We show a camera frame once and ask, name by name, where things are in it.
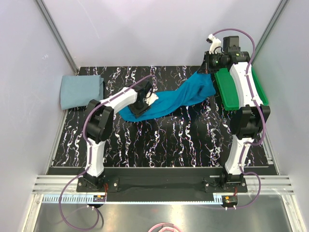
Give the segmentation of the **bright blue t shirt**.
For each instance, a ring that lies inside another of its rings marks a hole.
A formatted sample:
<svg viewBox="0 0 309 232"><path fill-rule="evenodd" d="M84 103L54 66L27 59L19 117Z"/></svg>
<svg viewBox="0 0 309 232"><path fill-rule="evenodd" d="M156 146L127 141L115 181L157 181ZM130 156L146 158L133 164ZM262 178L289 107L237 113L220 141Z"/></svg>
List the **bright blue t shirt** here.
<svg viewBox="0 0 309 232"><path fill-rule="evenodd" d="M216 90L211 75L195 72L178 89L157 92L158 99L140 117L136 118L128 107L122 109L119 115L123 120L129 122L161 118L173 113L181 106L192 106L201 103L215 93Z"/></svg>

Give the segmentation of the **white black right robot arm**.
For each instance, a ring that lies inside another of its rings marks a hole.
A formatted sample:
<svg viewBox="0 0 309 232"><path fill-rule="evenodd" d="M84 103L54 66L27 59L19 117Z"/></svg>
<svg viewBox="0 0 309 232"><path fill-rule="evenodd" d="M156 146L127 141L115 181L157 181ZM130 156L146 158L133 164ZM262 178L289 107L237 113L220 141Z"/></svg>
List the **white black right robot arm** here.
<svg viewBox="0 0 309 232"><path fill-rule="evenodd" d="M233 135L229 157L224 170L215 183L223 191L245 186L244 163L251 146L261 144L255 142L259 134L265 135L266 121L270 115L270 107L265 106L258 95L252 76L251 55L241 50L238 36L224 37L223 40L210 34L207 42L211 44L204 53L203 62L198 69L199 74L215 74L226 68L236 86L239 108L230 121Z"/></svg>

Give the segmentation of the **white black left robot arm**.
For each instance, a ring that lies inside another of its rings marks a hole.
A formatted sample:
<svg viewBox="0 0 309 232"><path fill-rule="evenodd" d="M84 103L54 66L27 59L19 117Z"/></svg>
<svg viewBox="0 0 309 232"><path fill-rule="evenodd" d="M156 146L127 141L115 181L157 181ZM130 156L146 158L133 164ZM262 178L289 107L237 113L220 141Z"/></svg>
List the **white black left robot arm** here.
<svg viewBox="0 0 309 232"><path fill-rule="evenodd" d="M127 108L133 118L137 119L156 100L152 84L148 80L140 80L106 99L89 102L83 126L83 137L87 144L87 164L83 180L90 189L100 191L104 187L104 150L112 133L114 116Z"/></svg>

